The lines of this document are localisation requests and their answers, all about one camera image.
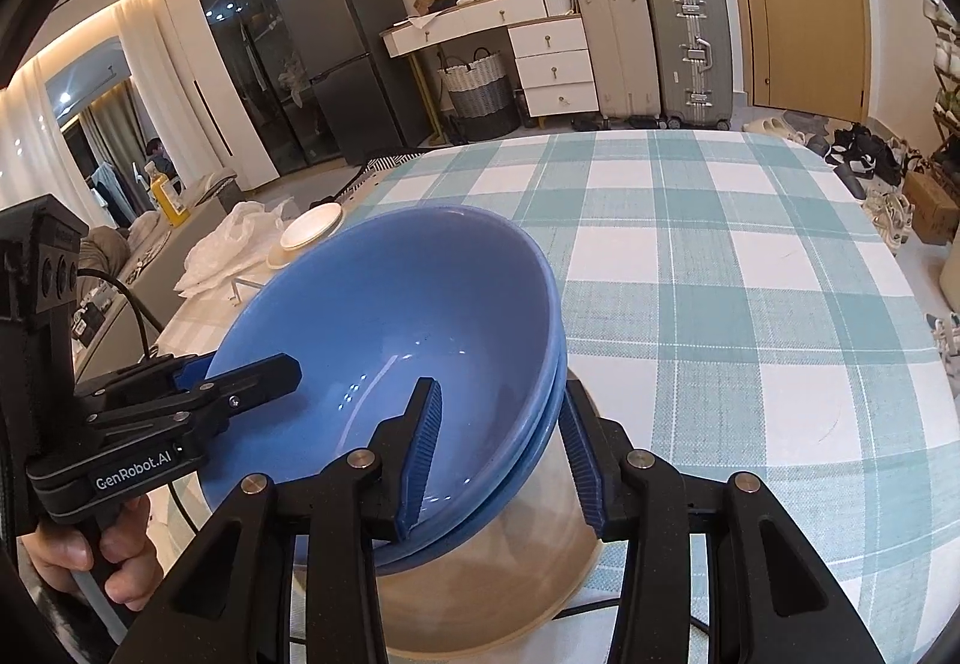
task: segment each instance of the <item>drawer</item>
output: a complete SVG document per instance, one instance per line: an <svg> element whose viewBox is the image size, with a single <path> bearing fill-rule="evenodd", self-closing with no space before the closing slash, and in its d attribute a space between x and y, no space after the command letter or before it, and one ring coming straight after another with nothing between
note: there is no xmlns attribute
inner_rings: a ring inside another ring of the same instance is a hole
<svg viewBox="0 0 960 664"><path fill-rule="evenodd" d="M597 90L593 82L579 85L536 86L523 90L527 96L530 116L575 114L580 111L599 111Z"/></svg>
<svg viewBox="0 0 960 664"><path fill-rule="evenodd" d="M517 58L554 52L576 52L587 48L584 23L579 16L512 27L510 42L514 45L514 55Z"/></svg>
<svg viewBox="0 0 960 664"><path fill-rule="evenodd" d="M546 16L544 0L487 0L465 5L460 11L467 32L505 27Z"/></svg>
<svg viewBox="0 0 960 664"><path fill-rule="evenodd" d="M593 82L593 67L586 49L555 55L522 56L517 60L517 73L520 73L524 89Z"/></svg>
<svg viewBox="0 0 960 664"><path fill-rule="evenodd" d="M387 36L387 39L392 37L394 48L390 48L388 40L387 49L391 56L406 55L416 51L416 49L422 49L424 46L432 46L435 43L459 38L467 32L464 24L464 13L459 10L446 11L436 16L423 29L407 25L392 32L391 35Z"/></svg>

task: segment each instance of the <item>plastic bag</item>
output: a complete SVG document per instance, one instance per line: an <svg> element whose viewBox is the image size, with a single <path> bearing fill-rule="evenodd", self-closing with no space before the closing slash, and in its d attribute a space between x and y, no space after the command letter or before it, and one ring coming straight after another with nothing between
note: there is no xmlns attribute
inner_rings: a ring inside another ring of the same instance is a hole
<svg viewBox="0 0 960 664"><path fill-rule="evenodd" d="M191 298L265 261L270 248L283 234L281 215L287 203L284 201L272 211L266 211L256 201L235 205L216 231L200 239L187 253L186 272L174 290Z"/></svg>

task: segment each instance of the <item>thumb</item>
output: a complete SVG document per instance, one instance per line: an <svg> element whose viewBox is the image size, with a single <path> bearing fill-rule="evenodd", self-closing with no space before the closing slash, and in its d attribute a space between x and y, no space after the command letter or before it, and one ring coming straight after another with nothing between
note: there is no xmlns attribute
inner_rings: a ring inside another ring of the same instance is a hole
<svg viewBox="0 0 960 664"><path fill-rule="evenodd" d="M32 561L86 572L93 567L93 550L75 528L44 521L35 533L23 537Z"/></svg>

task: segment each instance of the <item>beige suitcase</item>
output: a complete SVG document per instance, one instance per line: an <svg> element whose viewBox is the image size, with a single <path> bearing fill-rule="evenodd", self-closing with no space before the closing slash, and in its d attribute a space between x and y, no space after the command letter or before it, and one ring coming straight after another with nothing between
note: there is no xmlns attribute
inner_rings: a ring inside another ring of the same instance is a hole
<svg viewBox="0 0 960 664"><path fill-rule="evenodd" d="M600 113L659 117L661 92L647 0L577 0Z"/></svg>

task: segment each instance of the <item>blue gripper pad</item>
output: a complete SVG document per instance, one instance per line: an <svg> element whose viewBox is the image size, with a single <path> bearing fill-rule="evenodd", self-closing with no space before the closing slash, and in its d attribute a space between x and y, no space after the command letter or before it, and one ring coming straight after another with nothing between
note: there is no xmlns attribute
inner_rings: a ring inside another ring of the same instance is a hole
<svg viewBox="0 0 960 664"><path fill-rule="evenodd" d="M405 539L411 528L419 520L419 512L424 503L426 480L430 475L433 451L437 447L440 435L440 420L443 416L443 394L440 383L435 379L422 378L417 384L414 396L424 395L421 385L429 384L425 394L424 408L421 410L416 429L410 439L410 448L400 470L400 499L397 500L397 533Z"/></svg>

